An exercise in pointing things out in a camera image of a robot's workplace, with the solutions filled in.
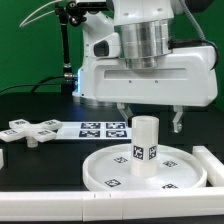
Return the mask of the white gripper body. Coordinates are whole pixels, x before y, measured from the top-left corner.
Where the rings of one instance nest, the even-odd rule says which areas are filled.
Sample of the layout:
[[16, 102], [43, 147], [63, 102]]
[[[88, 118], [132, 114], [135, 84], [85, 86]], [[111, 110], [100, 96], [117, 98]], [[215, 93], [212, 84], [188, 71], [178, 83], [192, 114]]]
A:
[[93, 95], [99, 101], [206, 106], [217, 96], [211, 46], [176, 48], [158, 59], [154, 69], [129, 69], [121, 59], [105, 59], [91, 66]]

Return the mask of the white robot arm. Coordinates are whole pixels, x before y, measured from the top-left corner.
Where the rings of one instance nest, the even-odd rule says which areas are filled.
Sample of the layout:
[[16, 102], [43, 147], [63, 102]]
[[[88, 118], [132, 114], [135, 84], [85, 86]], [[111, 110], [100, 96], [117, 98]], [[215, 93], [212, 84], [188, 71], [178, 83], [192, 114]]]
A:
[[131, 104], [170, 105], [178, 133], [185, 106], [217, 96], [217, 48], [193, 17], [213, 1], [76, 0], [86, 19], [77, 95], [115, 103], [127, 123]]

